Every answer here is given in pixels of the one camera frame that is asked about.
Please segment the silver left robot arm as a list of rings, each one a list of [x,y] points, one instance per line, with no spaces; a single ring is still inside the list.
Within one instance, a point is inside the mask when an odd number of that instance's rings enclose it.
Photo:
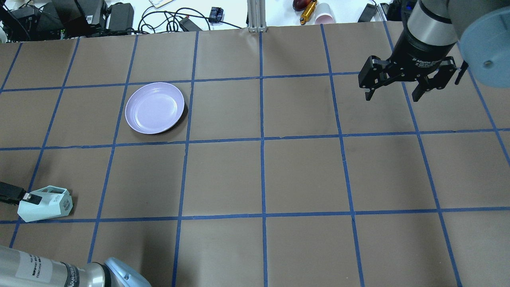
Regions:
[[[70,192],[47,186],[28,192],[1,183],[1,202],[16,205],[26,222],[69,215],[73,208]],[[116,258],[84,267],[56,261],[2,246],[0,249],[2,287],[149,287],[141,274]]]

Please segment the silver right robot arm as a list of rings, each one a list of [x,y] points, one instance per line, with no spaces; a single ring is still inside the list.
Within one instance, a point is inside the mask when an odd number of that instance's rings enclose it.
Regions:
[[[412,99],[443,89],[457,64],[448,54],[456,43],[463,58],[456,84],[470,69],[484,85],[509,87],[508,0],[419,0],[387,60],[368,57],[358,75],[365,99],[394,82],[417,82]]]

